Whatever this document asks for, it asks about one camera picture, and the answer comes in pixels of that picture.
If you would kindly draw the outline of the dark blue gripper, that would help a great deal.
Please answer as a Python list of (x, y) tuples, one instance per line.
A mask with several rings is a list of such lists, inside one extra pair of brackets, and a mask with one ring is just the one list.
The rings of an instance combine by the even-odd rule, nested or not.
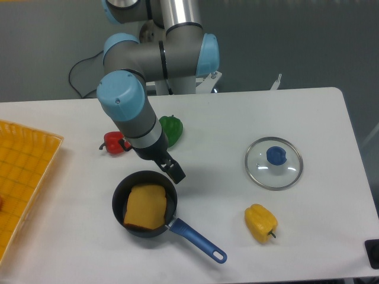
[(134, 146), (133, 149), (141, 159), (155, 161), (161, 171), (165, 172), (174, 183), (179, 183), (186, 177), (179, 163), (169, 158), (168, 138), (163, 130), (158, 140), (151, 146), (144, 148)]

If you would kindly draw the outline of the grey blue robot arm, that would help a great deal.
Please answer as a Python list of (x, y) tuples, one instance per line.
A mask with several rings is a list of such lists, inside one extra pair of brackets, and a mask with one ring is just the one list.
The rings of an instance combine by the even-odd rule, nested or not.
[(219, 68), (216, 36), (203, 31), (197, 1), (103, 1), (107, 18), (116, 24), (151, 20), (162, 38), (143, 43), (118, 33), (104, 44), (105, 75), (97, 98), (137, 155), (154, 161), (173, 182), (185, 173), (168, 153), (168, 138), (146, 93), (149, 82), (195, 79)]

